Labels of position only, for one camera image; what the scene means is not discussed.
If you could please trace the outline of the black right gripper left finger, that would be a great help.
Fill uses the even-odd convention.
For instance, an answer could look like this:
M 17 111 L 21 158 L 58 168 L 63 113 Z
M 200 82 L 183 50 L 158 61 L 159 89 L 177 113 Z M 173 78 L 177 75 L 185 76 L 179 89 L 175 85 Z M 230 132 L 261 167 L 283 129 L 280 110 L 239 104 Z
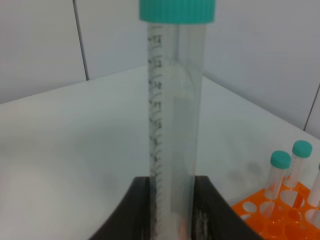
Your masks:
M 132 180 L 125 196 L 91 240 L 150 240 L 150 178 Z

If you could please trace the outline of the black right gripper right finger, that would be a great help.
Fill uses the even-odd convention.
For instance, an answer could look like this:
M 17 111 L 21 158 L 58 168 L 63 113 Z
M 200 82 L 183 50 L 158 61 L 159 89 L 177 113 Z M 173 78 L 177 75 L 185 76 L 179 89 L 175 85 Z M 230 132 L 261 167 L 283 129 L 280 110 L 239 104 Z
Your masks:
M 260 240 L 229 206 L 208 176 L 196 176 L 191 222 L 192 240 Z

